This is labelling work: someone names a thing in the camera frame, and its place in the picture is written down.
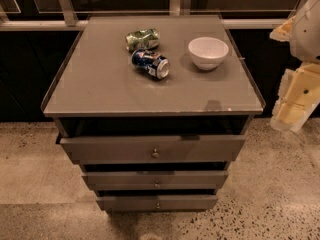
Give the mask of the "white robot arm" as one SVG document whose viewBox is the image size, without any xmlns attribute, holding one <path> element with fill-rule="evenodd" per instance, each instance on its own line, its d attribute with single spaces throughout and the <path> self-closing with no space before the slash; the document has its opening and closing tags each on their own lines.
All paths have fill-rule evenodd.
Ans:
<svg viewBox="0 0 320 240">
<path fill-rule="evenodd" d="M 281 78 L 270 125 L 278 131 L 297 132 L 320 103 L 320 0 L 307 0 L 269 37 L 288 42 L 291 55 L 301 61 Z"/>
</svg>

